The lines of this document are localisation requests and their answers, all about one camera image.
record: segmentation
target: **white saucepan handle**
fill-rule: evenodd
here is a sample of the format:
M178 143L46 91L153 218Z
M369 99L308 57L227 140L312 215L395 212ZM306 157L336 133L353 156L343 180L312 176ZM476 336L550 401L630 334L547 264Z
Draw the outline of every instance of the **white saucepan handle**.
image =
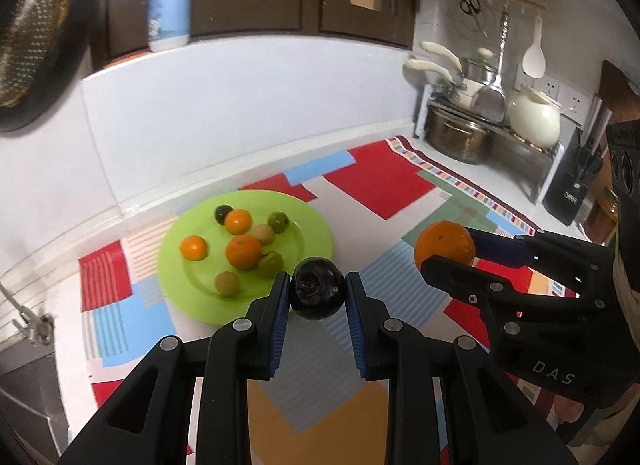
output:
M438 66L434 62L422 59L407 59L406 61L404 61L404 65L411 70L436 72L443 76L447 80L447 82L453 82L451 73L449 73L447 69L444 69L442 66Z
M460 64L460 59L456 57L450 50L445 48L443 45L438 44L437 42L420 42L420 47L427 51L428 53L433 53L434 55L442 55L449 59L449 61L453 64L453 67L458 71L462 71L462 65Z

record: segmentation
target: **white plastic bottle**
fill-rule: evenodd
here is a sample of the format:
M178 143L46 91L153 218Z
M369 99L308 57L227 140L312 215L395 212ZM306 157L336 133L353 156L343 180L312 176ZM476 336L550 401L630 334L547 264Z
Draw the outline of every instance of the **white plastic bottle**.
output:
M151 51L189 43L191 0L149 0L148 37Z

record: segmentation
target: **faucet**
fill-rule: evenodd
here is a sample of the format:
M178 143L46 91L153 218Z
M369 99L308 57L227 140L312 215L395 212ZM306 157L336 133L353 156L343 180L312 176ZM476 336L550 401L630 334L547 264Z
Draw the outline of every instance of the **faucet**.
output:
M53 320L50 315L38 317L30 308L20 305L14 296L0 283L0 293L18 310L18 314L24 321L24 325L17 319L12 319L17 330L28 338L32 344L47 346L53 340Z

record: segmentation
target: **cooking pot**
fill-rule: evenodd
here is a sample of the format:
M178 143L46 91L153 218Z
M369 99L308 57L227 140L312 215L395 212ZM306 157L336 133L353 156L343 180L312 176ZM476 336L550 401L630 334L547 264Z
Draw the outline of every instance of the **cooking pot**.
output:
M447 58L453 67L462 74L461 78L463 79L479 82L480 84L491 84L495 80L497 70L488 63L489 59L492 59L495 55L487 48L478 48L479 58L473 59L458 58L449 49L437 42L423 41L420 42L420 47L428 53Z
M438 91L438 94L444 96L451 104L461 109L470 109L471 101L478 90L483 86L480 82L469 79L463 79L460 75L453 77L449 70L423 59L407 59L404 65L412 70L434 72L439 74L446 80L444 90Z
M513 132L541 149L548 149L560 138L561 109L545 93L523 85L509 103L507 115Z
M494 143L492 131L433 106L427 121L426 138L441 153L474 165L489 158Z

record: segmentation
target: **scissors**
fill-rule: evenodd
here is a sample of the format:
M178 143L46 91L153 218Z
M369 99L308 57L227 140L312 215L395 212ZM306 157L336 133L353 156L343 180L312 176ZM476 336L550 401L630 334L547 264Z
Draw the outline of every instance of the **scissors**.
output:
M476 26L478 26L478 31L481 31L485 37L486 31L482 26L480 26L480 21L478 20L478 14L480 13L480 1L479 0L461 0L460 1L460 10L467 15L470 15L476 21Z

